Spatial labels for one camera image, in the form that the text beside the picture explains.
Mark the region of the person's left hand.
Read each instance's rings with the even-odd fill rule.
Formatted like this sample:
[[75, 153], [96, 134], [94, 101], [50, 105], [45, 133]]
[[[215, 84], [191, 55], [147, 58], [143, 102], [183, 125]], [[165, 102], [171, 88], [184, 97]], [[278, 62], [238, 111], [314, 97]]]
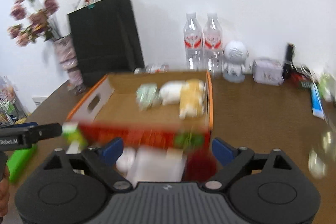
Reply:
[[10, 171], [8, 167], [6, 166], [5, 172], [0, 182], [0, 214], [1, 214], [1, 217], [4, 217], [5, 215], [7, 215], [7, 212], [8, 212], [8, 202], [10, 198], [9, 177], [10, 177]]

